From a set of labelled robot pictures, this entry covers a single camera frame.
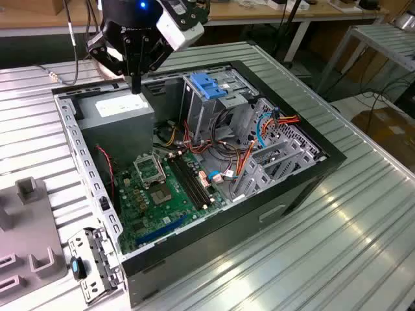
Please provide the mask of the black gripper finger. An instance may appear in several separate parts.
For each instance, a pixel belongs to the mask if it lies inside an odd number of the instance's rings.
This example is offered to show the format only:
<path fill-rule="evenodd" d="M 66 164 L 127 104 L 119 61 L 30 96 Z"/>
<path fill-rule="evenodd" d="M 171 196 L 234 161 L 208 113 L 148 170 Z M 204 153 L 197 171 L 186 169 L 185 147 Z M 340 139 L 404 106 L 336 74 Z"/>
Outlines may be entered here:
<path fill-rule="evenodd" d="M 141 92 L 142 76 L 158 69 L 172 52 L 173 48 L 163 37 L 156 41 L 149 37 L 143 38 L 137 69 L 136 94 Z"/>
<path fill-rule="evenodd" d="M 89 55 L 107 70 L 117 76 L 122 76 L 130 87 L 131 93 L 137 93 L 137 66 L 133 59 L 129 60 L 127 55 L 122 54 L 122 60 L 112 56 L 108 52 L 106 39 L 102 33 L 87 42 Z"/>

